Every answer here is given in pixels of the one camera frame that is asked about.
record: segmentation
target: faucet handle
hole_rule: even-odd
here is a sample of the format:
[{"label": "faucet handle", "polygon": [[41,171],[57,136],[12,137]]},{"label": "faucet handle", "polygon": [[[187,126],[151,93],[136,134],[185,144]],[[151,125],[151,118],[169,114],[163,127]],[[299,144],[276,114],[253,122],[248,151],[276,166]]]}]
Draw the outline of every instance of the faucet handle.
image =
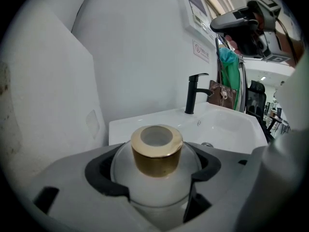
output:
[{"label": "faucet handle", "polygon": [[196,74],[196,75],[191,75],[189,76],[189,82],[197,82],[198,77],[202,75],[209,75],[208,73],[201,73],[201,74]]}]

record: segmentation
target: sink drain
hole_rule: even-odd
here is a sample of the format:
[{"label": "sink drain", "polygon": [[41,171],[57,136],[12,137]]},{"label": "sink drain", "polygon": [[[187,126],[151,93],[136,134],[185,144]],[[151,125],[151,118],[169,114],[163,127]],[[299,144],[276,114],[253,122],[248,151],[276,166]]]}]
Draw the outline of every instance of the sink drain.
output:
[{"label": "sink drain", "polygon": [[208,146],[208,147],[212,147],[212,148],[213,148],[212,144],[210,144],[210,143],[208,143],[208,142],[203,142],[202,145],[205,145],[205,146]]}]

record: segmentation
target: ceiling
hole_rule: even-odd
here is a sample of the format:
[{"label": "ceiling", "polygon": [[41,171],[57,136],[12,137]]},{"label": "ceiling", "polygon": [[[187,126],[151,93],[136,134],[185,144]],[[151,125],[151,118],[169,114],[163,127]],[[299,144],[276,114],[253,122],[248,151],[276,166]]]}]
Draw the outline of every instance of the ceiling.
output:
[{"label": "ceiling", "polygon": [[286,81],[289,77],[286,75],[281,75],[273,72],[264,72],[258,70],[246,70],[247,73],[247,80],[248,86],[251,84],[251,80],[259,81],[264,85],[273,86],[273,87],[280,87],[282,81]]}]

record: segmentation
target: black faucet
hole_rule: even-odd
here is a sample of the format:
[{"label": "black faucet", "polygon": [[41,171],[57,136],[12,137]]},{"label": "black faucet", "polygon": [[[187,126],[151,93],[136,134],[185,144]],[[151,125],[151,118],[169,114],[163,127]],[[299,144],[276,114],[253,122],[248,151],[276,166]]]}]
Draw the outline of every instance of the black faucet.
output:
[{"label": "black faucet", "polygon": [[213,95],[213,91],[204,88],[197,88],[198,77],[202,75],[208,75],[207,73],[201,73],[197,75],[189,76],[189,87],[188,87],[188,97],[187,97],[187,105],[185,106],[186,114],[193,114],[195,98],[197,97],[197,93],[205,93],[208,96]]}]

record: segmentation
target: black chair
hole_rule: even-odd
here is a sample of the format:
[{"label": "black chair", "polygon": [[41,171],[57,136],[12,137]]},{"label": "black chair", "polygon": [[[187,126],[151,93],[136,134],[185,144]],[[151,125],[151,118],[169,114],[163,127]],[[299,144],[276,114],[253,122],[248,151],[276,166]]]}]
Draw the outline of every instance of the black chair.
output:
[{"label": "black chair", "polygon": [[281,120],[271,116],[270,118],[272,119],[272,122],[268,128],[266,127],[266,122],[263,121],[264,108],[266,103],[264,85],[256,81],[251,81],[250,88],[247,89],[247,94],[247,114],[257,118],[267,142],[272,141],[274,137],[270,134],[270,130],[276,122],[281,123]]}]

